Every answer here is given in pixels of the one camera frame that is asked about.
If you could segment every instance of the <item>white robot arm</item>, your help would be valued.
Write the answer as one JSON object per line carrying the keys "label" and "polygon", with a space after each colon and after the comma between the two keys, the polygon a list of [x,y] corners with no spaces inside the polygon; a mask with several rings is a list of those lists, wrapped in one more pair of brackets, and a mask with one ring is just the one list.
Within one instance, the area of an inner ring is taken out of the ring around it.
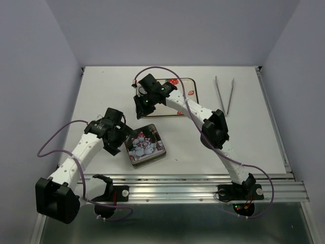
{"label": "white robot arm", "polygon": [[[108,108],[105,116],[90,122],[84,130],[72,156],[68,157],[47,179],[40,178],[35,186],[37,212],[70,223],[77,215],[85,199],[110,201],[113,191],[112,180],[103,175],[94,175],[87,182],[87,193],[82,185],[77,185],[80,171],[83,172],[96,154],[103,148],[113,156],[133,131],[121,121],[123,113]],[[128,201],[122,197],[121,187],[114,191],[119,193],[119,201]]]}
{"label": "white robot arm", "polygon": [[254,191],[260,185],[256,184],[253,175],[243,165],[229,160],[237,160],[237,156],[229,143],[228,127],[221,110],[212,111],[186,99],[176,86],[169,82],[161,85],[151,74],[145,76],[138,84],[144,92],[134,96],[137,119],[151,114],[158,103],[174,108],[194,120],[196,126],[202,131],[201,142],[203,145],[217,152],[232,180],[230,186],[218,186],[220,199],[226,201],[244,200],[248,196],[254,195]]}
{"label": "white robot arm", "polygon": [[[180,111],[186,117],[191,118],[186,107],[183,94],[179,90],[173,90],[169,95],[170,96],[166,98],[166,106],[174,108],[175,110]],[[211,117],[213,111],[208,108],[202,107],[201,105],[197,104],[196,102],[190,99],[187,100],[187,102],[192,114],[194,115],[194,119],[196,120],[200,128],[202,128],[204,120]],[[222,155],[237,160],[237,155],[228,140],[224,142],[224,144],[222,145],[222,149],[216,150],[218,150]],[[225,159],[224,157],[219,156],[219,158],[228,170],[232,182],[241,185],[243,181],[248,179],[249,175],[248,172],[245,170],[244,166],[234,164],[233,162]]]}

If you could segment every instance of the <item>metal tweezers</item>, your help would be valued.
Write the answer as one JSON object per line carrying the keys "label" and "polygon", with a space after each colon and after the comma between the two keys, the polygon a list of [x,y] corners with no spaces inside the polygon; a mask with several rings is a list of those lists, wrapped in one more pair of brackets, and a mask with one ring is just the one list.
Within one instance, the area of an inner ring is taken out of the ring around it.
{"label": "metal tweezers", "polygon": [[220,89],[219,89],[219,84],[218,84],[218,78],[217,78],[217,76],[215,77],[215,86],[217,88],[218,97],[219,97],[219,101],[220,101],[220,104],[221,104],[221,109],[222,109],[222,111],[223,111],[223,113],[224,113],[225,116],[227,116],[229,114],[230,101],[232,100],[232,96],[233,96],[234,84],[235,84],[235,78],[233,78],[233,80],[232,80],[232,89],[230,91],[228,108],[227,108],[227,112],[225,112],[224,105],[223,105],[223,101],[222,101],[222,97],[221,97],[221,94],[220,94]]}

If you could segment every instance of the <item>screw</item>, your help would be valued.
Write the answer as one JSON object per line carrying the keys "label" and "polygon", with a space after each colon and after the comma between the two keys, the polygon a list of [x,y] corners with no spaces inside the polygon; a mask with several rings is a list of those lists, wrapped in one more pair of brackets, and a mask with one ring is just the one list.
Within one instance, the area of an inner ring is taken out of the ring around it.
{"label": "screw", "polygon": [[122,191],[122,196],[127,197],[128,196],[128,190],[123,190]]}
{"label": "screw", "polygon": [[261,196],[261,195],[263,195],[263,190],[262,190],[261,188],[257,188],[257,189],[256,189],[256,193],[257,193],[259,196]]}

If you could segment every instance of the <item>metal frame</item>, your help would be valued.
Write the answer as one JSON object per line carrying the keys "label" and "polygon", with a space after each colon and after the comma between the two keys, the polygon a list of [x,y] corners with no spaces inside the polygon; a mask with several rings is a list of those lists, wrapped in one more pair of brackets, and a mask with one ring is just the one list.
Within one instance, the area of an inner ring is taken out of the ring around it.
{"label": "metal frame", "polygon": [[261,86],[261,90],[262,90],[262,93],[263,93],[265,104],[266,104],[266,107],[267,107],[268,112],[269,112],[269,116],[270,116],[270,119],[271,119],[274,134],[275,134],[276,140],[278,142],[278,145],[279,145],[279,148],[280,148],[280,151],[281,151],[283,162],[284,162],[284,164],[289,164],[289,160],[288,160],[288,157],[287,157],[285,149],[284,149],[284,145],[283,145],[282,138],[281,138],[281,135],[280,135],[280,131],[279,131],[279,128],[278,128],[278,124],[276,123],[276,120],[275,120],[275,117],[274,117],[274,114],[273,114],[273,110],[272,110],[272,107],[271,107],[271,104],[270,104],[270,100],[269,100],[269,97],[268,97],[268,95],[266,93],[266,90],[265,90],[265,86],[264,86],[264,83],[263,83],[261,71],[260,71],[260,69],[258,67],[256,67],[255,70],[256,70],[258,81],[259,81],[259,85]]}
{"label": "metal frame", "polygon": [[[221,203],[214,198],[218,185],[231,184],[228,175],[106,175],[115,186],[129,186],[126,204],[207,204]],[[302,182],[296,182],[292,173],[273,178],[274,202],[308,202],[309,198]],[[269,202],[272,191],[267,178],[257,175],[265,199]]]}
{"label": "metal frame", "polygon": [[[265,99],[265,103],[272,122],[273,130],[281,151],[286,174],[271,174],[275,187],[274,202],[301,202],[304,215],[315,244],[323,243],[314,215],[312,214],[309,198],[303,182],[296,182],[282,143],[281,135],[274,118],[274,114],[265,91],[261,72],[255,68]],[[86,174],[86,180],[92,178]],[[231,184],[229,175],[106,175],[113,179],[114,185],[128,185],[129,201],[123,204],[208,204],[220,203],[214,198],[217,186]],[[255,174],[256,181],[262,185],[265,200],[271,197],[270,183],[263,174]],[[46,216],[38,214],[31,244],[39,244],[45,225]]]}

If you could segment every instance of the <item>white wall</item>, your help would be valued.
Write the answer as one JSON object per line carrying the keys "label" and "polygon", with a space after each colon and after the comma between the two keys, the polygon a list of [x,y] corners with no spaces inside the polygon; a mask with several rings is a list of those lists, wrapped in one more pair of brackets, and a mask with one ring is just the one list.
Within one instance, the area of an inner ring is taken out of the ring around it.
{"label": "white wall", "polygon": [[262,69],[292,170],[325,236],[325,1],[301,0]]}
{"label": "white wall", "polygon": [[0,243],[21,244],[37,216],[35,183],[58,161],[36,153],[70,119],[81,70],[44,0],[1,1],[0,23]]}
{"label": "white wall", "polygon": [[81,65],[262,65],[298,0],[47,0]]}

